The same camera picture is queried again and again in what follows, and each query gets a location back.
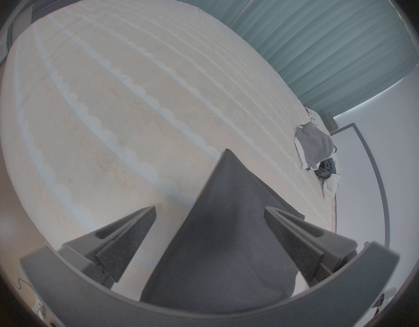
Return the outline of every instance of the wooden floor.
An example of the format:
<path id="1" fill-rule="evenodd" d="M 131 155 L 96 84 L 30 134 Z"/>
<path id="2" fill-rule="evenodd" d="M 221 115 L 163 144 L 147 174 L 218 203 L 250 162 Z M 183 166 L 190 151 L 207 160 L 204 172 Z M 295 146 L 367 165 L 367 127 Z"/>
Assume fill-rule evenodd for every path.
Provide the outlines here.
<path id="1" fill-rule="evenodd" d="M 0 85 L 3 73 L 4 66 L 0 68 Z M 0 270 L 30 308 L 34 306 L 36 296 L 25 282 L 20 258 L 44 243 L 44 237 L 29 219 L 14 191 L 0 147 Z"/>

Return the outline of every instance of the beige bed sheet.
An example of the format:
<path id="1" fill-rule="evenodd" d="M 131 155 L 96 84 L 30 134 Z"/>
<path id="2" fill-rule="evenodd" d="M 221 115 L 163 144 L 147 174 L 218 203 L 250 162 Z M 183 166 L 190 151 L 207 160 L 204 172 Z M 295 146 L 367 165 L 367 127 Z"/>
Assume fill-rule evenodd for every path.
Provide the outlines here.
<path id="1" fill-rule="evenodd" d="M 226 148 L 333 229 L 332 201 L 294 146 L 308 121 L 249 44 L 172 0 L 85 0 L 39 19 L 9 52 L 0 101 L 11 181 L 54 248 L 156 206 L 114 287 L 134 299 Z"/>

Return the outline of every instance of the curtain fold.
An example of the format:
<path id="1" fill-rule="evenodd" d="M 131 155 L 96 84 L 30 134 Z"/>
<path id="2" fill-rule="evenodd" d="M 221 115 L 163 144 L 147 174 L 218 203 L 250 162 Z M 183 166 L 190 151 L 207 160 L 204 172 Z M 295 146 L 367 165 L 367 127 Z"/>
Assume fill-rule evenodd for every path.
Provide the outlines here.
<path id="1" fill-rule="evenodd" d="M 388 0 L 179 0 L 228 25 L 317 112 L 336 116 L 419 63 Z"/>

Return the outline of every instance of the scalloped white stripe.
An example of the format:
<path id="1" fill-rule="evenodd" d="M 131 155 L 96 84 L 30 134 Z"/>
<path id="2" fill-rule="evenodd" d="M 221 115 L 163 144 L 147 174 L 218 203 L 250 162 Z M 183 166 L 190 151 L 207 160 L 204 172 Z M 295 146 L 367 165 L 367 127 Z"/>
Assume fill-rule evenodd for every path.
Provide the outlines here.
<path id="1" fill-rule="evenodd" d="M 19 77 L 19 53 L 20 53 L 21 36 L 18 38 L 16 54 L 15 54 L 15 69 L 14 69 L 14 98 L 16 117 L 21 136 L 26 146 L 26 150 L 30 155 L 35 167 L 37 168 L 43 181 L 55 197 L 62 203 L 65 209 L 78 221 L 88 232 L 96 229 L 90 211 L 79 204 L 74 204 L 72 195 L 66 186 L 57 184 L 55 181 L 55 173 L 53 169 L 44 163 L 43 153 L 34 145 L 34 136 L 28 129 L 28 123 L 25 120 L 25 113 L 22 107 L 22 98 L 20 90 L 20 77 Z"/>
<path id="2" fill-rule="evenodd" d="M 124 36 L 121 36 L 119 33 L 116 33 L 115 31 L 100 25 L 99 23 L 93 21 L 90 18 L 87 18 L 83 15 L 80 14 L 75 14 L 73 12 L 70 12 L 69 9 L 67 7 L 63 8 L 63 10 L 65 10 L 66 13 L 71 14 L 73 16 L 79 17 L 85 21 L 87 21 L 89 24 L 92 24 L 94 26 L 96 26 L 97 28 L 101 29 L 101 30 L 105 30 L 106 32 L 108 32 L 109 34 L 115 36 L 117 39 L 119 39 L 120 41 L 122 41 L 124 44 L 128 45 L 129 47 L 131 47 L 132 49 L 136 50 L 138 53 L 140 53 L 141 55 L 143 55 L 144 57 L 146 57 L 148 60 L 150 60 L 151 62 L 153 62 L 154 64 L 156 64 L 160 69 L 164 70 L 167 74 L 170 75 L 170 77 L 177 82 L 178 84 L 180 84 L 183 88 L 187 89 L 188 92 L 190 92 L 193 96 L 195 96 L 199 101 L 201 101 L 201 103 L 207 107 L 207 109 L 209 109 L 210 111 L 212 111 L 216 116 L 218 116 L 224 123 L 226 123 L 230 128 L 232 128 L 232 130 L 234 132 L 236 132 L 242 139 L 244 139 L 264 160 L 266 160 L 271 166 L 273 166 L 275 168 L 275 170 L 285 179 L 289 182 L 290 186 L 296 190 L 298 192 L 298 194 L 300 196 L 302 196 L 302 198 L 308 203 L 308 205 L 311 207 L 312 210 L 314 210 L 314 212 L 316 213 L 316 215 L 320 218 L 321 221 L 323 221 L 326 224 L 326 221 L 323 219 L 322 215 L 316 210 L 316 208 L 314 207 L 314 205 L 311 203 L 311 201 L 306 197 L 306 195 L 297 187 L 297 185 L 295 185 L 292 181 L 291 178 L 287 175 L 287 173 L 285 173 L 279 166 L 278 164 L 273 161 L 270 156 L 268 156 L 262 149 L 261 147 L 259 147 L 258 145 L 256 145 L 253 140 L 246 136 L 246 134 L 243 132 L 243 130 L 241 130 L 240 128 L 236 127 L 234 122 L 225 117 L 223 115 L 223 112 L 216 108 L 215 106 L 212 105 L 211 101 L 209 99 L 207 99 L 206 97 L 202 96 L 201 93 L 195 89 L 194 87 L 191 87 L 186 80 L 184 80 L 183 78 L 179 77 L 176 72 L 174 71 L 174 69 L 167 67 L 162 61 L 159 61 L 158 59 L 156 59 L 151 53 L 148 53 L 144 48 L 136 46 L 136 44 L 132 41 L 129 41 L 128 39 L 126 39 Z"/>
<path id="3" fill-rule="evenodd" d="M 96 51 L 92 49 L 87 42 L 79 39 L 77 36 L 75 36 L 74 33 L 72 33 L 70 30 L 67 30 L 64 25 L 59 23 L 51 15 L 48 16 L 48 19 L 51 20 L 57 26 L 57 28 L 59 28 L 65 35 L 67 35 L 75 44 L 80 46 L 92 59 L 97 61 L 112 76 L 123 83 L 133 96 L 143 100 L 152 110 L 163 117 L 171 127 L 175 128 L 180 132 L 180 134 L 188 138 L 198 148 L 207 153 L 207 155 L 210 156 L 214 161 L 218 161 L 220 159 L 221 153 L 217 150 L 217 148 L 207 145 L 203 137 L 198 134 L 194 134 L 186 123 L 177 120 L 175 115 L 170 110 L 163 108 L 156 98 L 146 94 L 146 91 L 143 87 L 134 84 L 131 77 L 123 74 L 121 69 L 112 66 L 109 60 L 104 59 L 102 55 L 96 53 Z"/>
<path id="4" fill-rule="evenodd" d="M 118 7 L 114 7 L 114 6 L 108 6 L 108 5 L 104 5 L 100 2 L 96 1 L 99 5 L 103 5 L 106 7 L 113 7 L 113 8 L 117 8 L 120 11 L 123 12 L 127 12 L 125 10 L 122 10 Z M 104 14 L 109 14 L 110 16 L 121 20 L 123 23 L 129 25 L 131 28 L 137 29 L 139 31 L 142 31 L 144 33 L 146 33 L 147 35 L 151 36 L 153 39 L 155 39 L 156 41 L 160 42 L 161 44 L 163 44 L 164 46 L 168 47 L 169 49 L 171 49 L 173 52 L 175 52 L 176 54 L 178 54 L 179 56 L 181 56 L 182 58 L 186 59 L 187 61 L 189 61 L 198 71 L 200 71 L 202 74 L 204 74 L 208 79 L 211 80 L 212 83 L 214 83 L 231 101 L 233 101 L 235 104 L 237 104 L 245 113 L 246 115 L 248 115 L 260 128 L 261 131 L 264 132 L 264 134 L 273 142 L 274 145 L 276 145 L 276 147 L 283 153 L 283 155 L 285 155 L 292 163 L 292 165 L 294 166 L 294 168 L 296 168 L 297 170 L 299 170 L 299 173 L 301 174 L 302 178 L 304 181 L 306 181 L 309 186 L 311 187 L 311 189 L 314 191 L 314 193 L 316 194 L 317 197 L 319 197 L 318 192 L 316 191 L 316 189 L 311 185 L 310 179 L 308 179 L 308 177 L 305 175 L 305 173 L 301 172 L 302 169 L 299 167 L 298 161 L 294 160 L 293 157 L 287 153 L 287 151 L 283 148 L 283 146 L 281 144 L 279 144 L 278 140 L 275 139 L 272 134 L 270 132 L 267 131 L 267 129 L 264 127 L 264 125 L 262 125 L 258 119 L 256 119 L 252 113 L 246 109 L 238 100 L 236 100 L 233 95 L 231 95 L 228 91 L 226 91 L 223 86 L 221 84 L 219 84 L 216 79 L 214 79 L 214 77 L 212 77 L 211 75 L 209 75 L 202 67 L 200 67 L 193 59 L 189 58 L 188 56 L 186 56 L 185 54 L 181 53 L 180 51 L 178 51 L 176 48 L 174 48 L 173 46 L 171 46 L 169 43 L 161 40 L 160 38 L 158 38 L 156 35 L 154 35 L 153 33 L 144 30 L 142 28 L 140 28 L 139 26 L 133 24 L 132 22 L 122 18 L 121 16 L 114 14 L 114 13 L 110 13 L 108 11 L 102 11 L 102 10 L 95 10 L 89 7 L 84 6 L 82 3 L 80 3 L 80 5 L 87 9 L 87 10 L 91 10 L 93 12 L 101 12 Z M 199 52 L 202 56 L 204 56 L 206 59 L 208 59 L 217 69 L 219 69 L 222 73 L 225 73 L 224 70 L 222 68 L 220 68 L 218 66 L 218 64 L 216 62 L 214 62 L 208 55 L 204 54 L 203 52 L 201 52 L 199 49 L 191 46 L 188 42 L 186 42 L 185 40 L 183 40 L 179 35 L 173 33 L 171 30 L 163 27 L 162 25 L 159 25 L 158 23 L 152 21 L 149 18 L 146 18 L 142 15 L 139 15 L 139 17 L 144 18 L 146 20 L 148 20 L 149 22 L 151 22 L 153 25 L 156 25 L 166 31 L 168 31 L 171 35 L 173 35 L 175 38 L 177 38 L 178 40 L 180 40 L 181 42 L 185 43 L 187 46 L 189 46 L 191 49 L 195 50 L 196 52 Z M 275 125 L 275 127 L 278 128 L 278 130 L 284 135 L 285 139 L 287 139 L 287 141 L 291 144 L 292 140 L 289 139 L 285 133 L 285 131 L 283 129 L 281 129 L 278 124 L 272 119 L 271 116 L 269 116 L 267 114 L 267 112 L 245 91 L 241 88 L 241 86 L 232 78 L 230 77 L 228 74 L 225 74 L 263 113 L 264 115 L 266 115 L 266 117 Z"/>
<path id="5" fill-rule="evenodd" d="M 59 90 L 61 96 L 67 102 L 67 104 L 73 109 L 75 114 L 79 117 L 81 122 L 88 128 L 88 130 L 100 141 L 103 145 L 108 148 L 118 159 L 122 160 L 127 166 L 133 171 L 145 178 L 148 182 L 154 185 L 159 190 L 172 196 L 177 201 L 190 207 L 195 201 L 195 197 L 190 193 L 180 192 L 179 188 L 167 178 L 159 178 L 157 170 L 144 162 L 139 162 L 135 151 L 127 146 L 121 146 L 118 143 L 117 136 L 102 127 L 102 123 L 97 117 L 91 116 L 88 113 L 87 106 L 83 103 L 78 102 L 78 95 L 74 92 L 69 91 L 69 85 L 62 81 L 62 76 L 58 74 L 57 69 L 52 65 L 49 57 L 41 44 L 38 36 L 37 26 L 34 24 L 35 42 L 37 43 L 40 57 L 42 58 L 43 64 L 53 80 L 55 86 Z"/>
<path id="6" fill-rule="evenodd" d="M 138 2 L 136 2 L 135 0 L 129 0 L 130 2 L 132 2 L 132 3 L 134 3 L 134 4 L 139 4 L 139 5 L 141 5 L 141 3 L 138 3 Z M 188 20 L 188 19 L 184 19 L 183 17 L 181 17 L 182 19 L 184 19 L 185 21 L 186 21 L 186 23 L 185 22 L 181 22 L 181 21 L 179 21 L 178 19 L 176 19 L 174 16 L 172 16 L 171 14 L 168 14 L 167 12 L 171 12 L 171 10 L 169 10 L 166 6 L 164 6 L 162 3 L 163 3 L 163 1 L 164 0 L 150 0 L 150 2 L 151 2 L 151 6 L 150 6 L 150 8 L 152 9 L 152 10 L 155 10 L 155 11 L 158 11 L 158 12 L 161 12 L 161 13 L 163 13 L 163 14 L 165 14 L 166 16 L 168 16 L 169 18 L 172 18 L 172 19 L 174 19 L 174 20 L 176 20 L 176 21 L 178 21 L 178 22 L 180 22 L 180 23 L 182 23 L 182 24 L 184 24 L 184 25 L 186 25 L 187 27 L 191 27 L 191 25 L 190 25 L 190 20 Z M 160 7 L 160 8 L 163 8 L 164 9 L 164 11 L 160 11 L 160 10 L 157 10 L 157 9 L 155 9 L 155 8 L 153 8 L 153 6 L 157 6 L 157 7 Z M 202 31 L 204 31 L 201 27 L 200 27 L 200 25 L 197 25 L 197 24 L 193 24 L 195 27 L 197 27 L 197 28 L 199 28 L 199 29 L 201 29 Z M 206 39 L 208 39 L 207 38 L 207 36 L 206 35 L 204 35 L 204 34 L 202 34 L 202 33 L 200 33 L 199 31 L 197 31 L 196 29 L 194 29 L 194 28 L 192 28 L 193 30 L 195 30 L 197 33 L 199 33 L 202 37 L 204 37 L 204 38 L 206 38 Z M 222 40 L 226 40 L 225 39 L 225 35 L 220 35 L 220 34 L 218 34 L 218 36 L 220 36 L 220 39 L 222 39 Z M 218 48 L 221 48 L 220 46 L 218 46 L 217 44 L 215 44 L 212 40 L 210 40 L 210 39 L 208 39 L 213 45 L 215 45 L 215 46 L 217 46 Z M 234 52 L 234 53 L 236 53 L 237 54 L 237 51 L 236 50 L 234 50 L 234 49 L 232 49 L 228 44 L 223 44 L 223 46 L 224 47 L 226 47 L 226 48 L 228 48 L 228 49 L 230 49 L 230 51 L 232 51 L 232 52 Z M 245 63 L 248 63 L 248 64 L 250 64 L 250 62 L 249 62 L 249 60 L 248 59 L 243 59 L 243 60 L 245 60 Z M 262 75 L 262 76 L 264 76 L 265 78 L 268 78 L 268 76 L 267 76 L 267 74 L 263 74 L 261 71 L 260 71 L 260 69 L 258 69 L 258 71 L 259 71 L 259 73 Z M 284 86 L 284 88 L 286 88 L 288 91 L 291 91 L 290 89 L 289 89 L 289 87 L 287 86 L 287 84 L 285 84 L 285 82 L 284 81 L 282 81 L 282 83 L 279 83 L 278 82 L 278 84 L 279 85 L 283 85 Z M 273 84 L 272 84 L 272 81 L 269 79 L 268 80 L 268 83 L 266 83 L 266 86 L 269 86 L 269 85 L 271 85 L 271 87 L 272 87 L 272 89 L 273 89 L 273 92 L 275 92 L 275 93 L 279 93 L 280 91 L 279 90 L 277 90 L 274 86 L 273 86 Z M 276 97 L 274 97 L 274 96 L 271 96 L 270 95 L 270 93 L 272 92 L 272 91 L 264 91 L 265 93 L 267 93 L 267 95 L 269 96 L 269 98 L 270 99 L 272 99 L 272 101 L 275 103 L 275 105 L 277 105 L 278 106 L 278 103 L 280 103 L 281 105 L 283 105 L 283 106 L 288 106 L 289 104 L 285 101 L 285 97 L 283 97 L 283 96 L 276 96 Z M 290 96 L 290 99 L 292 99 L 293 100 L 293 102 L 296 102 L 296 104 L 299 104 L 300 103 L 300 101 L 299 101 L 299 99 L 296 97 L 296 96 Z"/>
<path id="7" fill-rule="evenodd" d="M 205 57 L 206 59 L 208 59 L 217 69 L 219 69 L 222 73 L 226 73 L 222 68 L 220 68 L 220 66 L 211 58 L 211 57 L 209 57 L 207 54 L 205 54 L 205 53 L 203 53 L 201 50 L 199 50 L 199 49 L 197 49 L 197 48 L 195 48 L 194 46 L 192 46 L 192 45 L 190 45 L 186 40 L 184 40 L 184 39 L 182 39 L 179 35 L 177 35 L 176 33 L 174 33 L 172 30 L 170 30 L 170 29 L 168 29 L 168 28 L 166 28 L 166 27 L 164 27 L 163 25 L 160 25 L 160 24 L 158 24 L 157 22 L 155 22 L 154 20 L 152 20 L 152 19 L 150 19 L 150 18 L 147 18 L 147 17 L 145 17 L 145 16 L 143 16 L 142 14 L 138 14 L 138 13 L 135 13 L 134 11 L 127 11 L 127 10 L 123 10 L 123 9 L 121 9 L 121 8 L 119 8 L 119 7 L 117 7 L 117 6 L 111 6 L 111 5 L 106 5 L 106 4 L 104 4 L 104 3 L 100 3 L 98 0 L 94 0 L 97 4 L 99 4 L 99 5 L 101 5 L 101 6 L 105 6 L 105 7 L 109 7 L 109 8 L 115 8 L 115 9 L 118 9 L 119 11 L 122 11 L 122 12 L 127 12 L 127 13 L 130 13 L 130 14 L 133 14 L 133 15 L 135 15 L 135 16 L 139 16 L 140 18 L 143 18 L 143 19 L 145 19 L 145 20 L 147 20 L 148 22 L 150 22 L 150 23 L 152 23 L 153 25 L 156 25 L 157 27 L 159 27 L 159 28 L 162 28 L 162 29 L 164 29 L 164 30 L 166 30 L 167 32 L 169 32 L 171 35 L 173 35 L 176 39 L 178 39 L 178 40 L 180 40 L 181 42 L 183 42 L 183 43 L 185 43 L 187 46 L 189 46 L 191 49 L 193 49 L 193 50 L 195 50 L 196 52 L 198 52 L 198 53 L 200 53 L 203 57 Z M 136 28 L 136 29 L 138 29 L 138 30 L 141 30 L 141 31 L 143 31 L 143 32 L 145 32 L 145 33 L 147 33 L 147 34 L 149 34 L 149 35 L 151 35 L 152 37 L 153 37 L 153 34 L 152 33 L 150 33 L 150 32 L 147 32 L 146 30 L 144 30 L 144 29 L 141 29 L 140 27 L 138 27 L 138 26 L 136 26 L 136 25 L 134 25 L 134 24 L 132 24 L 131 22 L 129 22 L 129 21 L 127 21 L 127 20 L 125 20 L 125 19 L 123 19 L 122 17 L 120 17 L 120 16 L 117 16 L 116 14 L 112 14 L 112 13 L 110 13 L 110 12 L 107 12 L 107 11 L 100 11 L 100 12 L 103 12 L 103 13 L 108 13 L 108 14 L 110 14 L 110 15 L 112 15 L 112 16 L 114 16 L 114 17 L 117 17 L 117 18 L 119 18 L 122 22 L 124 22 L 124 23 L 126 23 L 126 24 L 128 24 L 128 25 L 130 25 L 131 27 L 133 27 L 133 28 Z M 153 14 L 153 15 L 155 15 L 155 16 L 157 16 L 158 18 L 160 18 L 160 19 L 162 19 L 163 21 L 165 21 L 165 22 L 167 22 L 167 23 L 170 23 L 170 24 L 172 24 L 170 21 L 168 21 L 168 20 L 166 20 L 166 19 L 164 19 L 163 17 L 161 17 L 161 16 L 158 16 L 157 14 L 154 14 L 153 12 L 150 12 L 150 11 L 145 11 L 145 12 L 147 12 L 147 13 L 150 13 L 150 14 Z M 262 95 L 260 95 L 260 91 L 259 90 L 257 90 L 236 68 L 234 68 L 233 66 L 232 66 L 232 64 L 231 63 L 229 63 L 229 62 L 227 62 L 226 61 L 226 59 L 224 58 L 224 57 L 222 57 L 218 52 L 216 52 L 215 50 L 212 50 L 210 47 L 208 47 L 207 45 L 205 45 L 200 39 L 198 39 L 197 37 L 195 37 L 193 34 L 191 34 L 188 30 L 186 30 L 186 29 L 184 29 L 184 28 L 181 28 L 181 27 L 179 27 L 179 26 L 176 26 L 176 27 L 178 27 L 179 29 L 181 29 L 181 30 L 183 30 L 186 34 L 188 34 L 190 37 L 192 37 L 193 39 L 196 39 L 196 41 L 198 41 L 201 45 L 203 45 L 203 46 L 205 46 L 207 49 L 209 49 L 209 50 L 211 50 L 212 52 L 214 52 L 215 54 L 217 54 L 221 59 L 223 59 L 223 61 L 232 69 L 232 70 L 234 70 L 243 80 L 244 80 L 244 82 L 246 83 L 246 84 L 248 84 L 248 86 L 250 87 L 250 88 L 252 88 L 253 90 L 254 90 L 254 92 L 255 92 L 255 94 L 258 96 L 258 97 L 260 97 L 267 105 L 268 105 L 268 107 L 270 108 L 270 109 L 272 109 L 272 111 L 281 119 L 281 121 L 282 122 L 284 122 L 284 124 L 285 125 L 287 125 L 287 123 L 285 122 L 285 120 L 284 120 L 284 117 L 283 116 L 280 116 L 280 115 L 278 115 L 278 113 L 275 111 L 275 109 L 274 109 L 274 106 L 272 106 Z M 252 96 L 250 96 L 249 95 L 249 93 L 247 93 L 247 91 L 245 91 L 242 87 L 241 87 L 241 85 L 237 82 L 237 81 L 235 81 L 230 75 L 228 75 L 228 74 L 225 74 L 266 116 L 267 116 L 267 118 L 269 119 L 269 120 L 271 120 L 272 121 L 272 123 L 278 128 L 278 130 L 279 131 L 281 131 L 281 133 L 284 135 L 284 137 L 288 140 L 288 141 L 291 141 L 288 137 L 287 137 L 287 135 L 286 135 L 286 133 L 285 133 L 285 131 L 283 130 L 283 129 L 281 129 L 280 128 L 280 126 L 276 123 L 276 122 L 274 122 L 274 120 L 273 120 L 273 118 L 271 117 L 271 116 L 269 116 L 268 114 L 267 114 L 267 112 L 255 101 L 255 99 L 252 97 Z"/>

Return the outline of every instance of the black cable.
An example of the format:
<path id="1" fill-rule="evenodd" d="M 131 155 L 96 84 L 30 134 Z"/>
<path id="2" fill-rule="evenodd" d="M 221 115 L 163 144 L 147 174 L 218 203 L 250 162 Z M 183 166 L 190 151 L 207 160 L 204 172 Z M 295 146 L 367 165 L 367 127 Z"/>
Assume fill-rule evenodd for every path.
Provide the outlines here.
<path id="1" fill-rule="evenodd" d="M 18 284 L 19 284 L 19 286 L 17 287 L 17 285 L 13 282 L 13 280 L 11 280 L 11 283 L 18 289 L 18 290 L 21 290 L 21 282 L 20 281 L 23 281 L 24 283 L 26 283 L 29 287 L 31 287 L 31 289 L 32 289 L 32 286 L 27 282 L 27 281 L 25 281 L 25 280 L 23 280 L 23 279 L 21 279 L 20 277 L 18 277 L 17 278 L 17 282 L 18 282 Z"/>

